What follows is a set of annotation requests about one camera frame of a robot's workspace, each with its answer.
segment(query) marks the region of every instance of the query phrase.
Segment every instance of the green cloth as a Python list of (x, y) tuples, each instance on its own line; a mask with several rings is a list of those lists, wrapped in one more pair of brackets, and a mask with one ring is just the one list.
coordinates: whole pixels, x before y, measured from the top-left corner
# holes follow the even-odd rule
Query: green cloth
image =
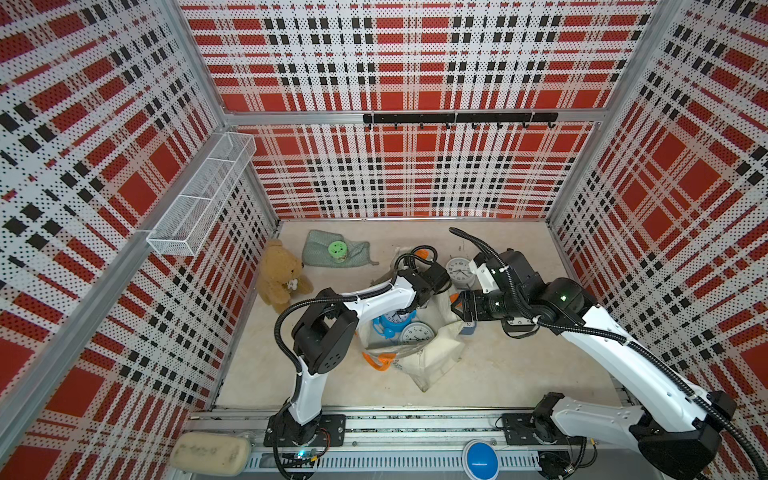
[[(346, 261), (337, 263), (328, 253), (328, 246), (333, 242), (346, 243)], [(306, 236), (304, 250), (301, 253), (301, 261), (304, 262), (304, 265), (329, 266), (331, 268), (379, 264), (379, 262), (371, 261), (371, 244), (369, 242), (353, 242), (346, 240), (338, 233), (322, 230), (310, 230)]]

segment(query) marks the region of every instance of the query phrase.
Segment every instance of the blue alarm clock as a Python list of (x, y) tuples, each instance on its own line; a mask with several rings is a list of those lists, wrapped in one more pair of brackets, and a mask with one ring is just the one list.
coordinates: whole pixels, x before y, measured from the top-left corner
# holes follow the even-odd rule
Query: blue alarm clock
[(391, 339), (402, 332), (415, 317), (415, 310), (408, 315), (399, 315), (395, 312), (386, 313), (373, 319), (373, 329), (384, 338)]

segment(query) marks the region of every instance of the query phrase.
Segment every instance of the green lid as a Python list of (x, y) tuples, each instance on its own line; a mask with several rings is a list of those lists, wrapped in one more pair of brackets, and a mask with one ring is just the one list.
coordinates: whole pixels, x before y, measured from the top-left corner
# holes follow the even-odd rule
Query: green lid
[(337, 260), (346, 258), (346, 243), (340, 241), (331, 243), (328, 246), (328, 253)]

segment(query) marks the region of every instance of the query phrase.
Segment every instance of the white wire basket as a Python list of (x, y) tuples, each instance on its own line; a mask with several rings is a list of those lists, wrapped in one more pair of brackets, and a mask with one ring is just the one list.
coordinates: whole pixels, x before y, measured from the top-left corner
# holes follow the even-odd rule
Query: white wire basket
[(223, 134), (149, 234), (155, 252), (195, 257), (254, 153), (252, 135)]

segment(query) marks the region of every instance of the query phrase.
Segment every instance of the white alarm clock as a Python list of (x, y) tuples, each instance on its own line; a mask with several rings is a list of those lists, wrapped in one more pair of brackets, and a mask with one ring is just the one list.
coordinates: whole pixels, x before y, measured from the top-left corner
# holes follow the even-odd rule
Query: white alarm clock
[(426, 342), (435, 338), (435, 332), (426, 323), (413, 322), (400, 333), (400, 343)]
[(469, 290), (475, 284), (475, 274), (469, 270), (469, 260), (461, 257), (451, 258), (445, 265), (453, 286), (457, 290)]

